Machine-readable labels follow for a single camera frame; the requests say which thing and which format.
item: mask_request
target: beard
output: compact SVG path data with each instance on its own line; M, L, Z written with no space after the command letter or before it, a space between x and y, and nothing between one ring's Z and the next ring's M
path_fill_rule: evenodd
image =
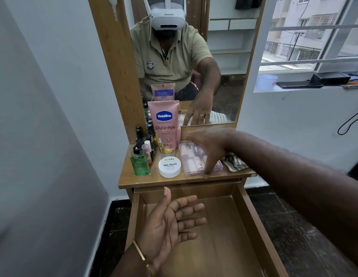
M156 36L156 38L158 40L170 39L170 38L174 37L177 33L176 30L155 30L155 29L153 29L153 31L154 31L154 35Z

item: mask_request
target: white vr headset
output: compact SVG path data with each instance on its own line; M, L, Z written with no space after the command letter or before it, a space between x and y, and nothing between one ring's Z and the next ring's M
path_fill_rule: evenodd
M186 0L144 0L155 30L181 30L187 16Z

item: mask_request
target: white cup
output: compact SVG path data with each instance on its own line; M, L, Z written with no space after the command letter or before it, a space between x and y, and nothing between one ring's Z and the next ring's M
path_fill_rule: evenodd
M259 92L273 91L277 79L278 77L274 75L259 75L256 81L256 88Z

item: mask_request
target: mirror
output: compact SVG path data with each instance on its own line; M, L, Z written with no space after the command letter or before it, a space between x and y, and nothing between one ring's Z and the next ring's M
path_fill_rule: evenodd
M260 9L242 0L125 6L146 119L148 101L179 100L181 125L236 122Z

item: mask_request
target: bangle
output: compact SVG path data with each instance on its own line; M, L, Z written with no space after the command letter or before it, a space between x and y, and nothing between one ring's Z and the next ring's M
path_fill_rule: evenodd
M143 262L146 263L146 268L147 268L147 272L149 276L154 276L153 270L150 266L150 264L148 263L148 261L146 260L146 258L144 257L142 251L140 250L137 242L135 241L135 239L133 239L133 244L135 246L135 249L137 250L138 254L140 255L140 257L142 258Z

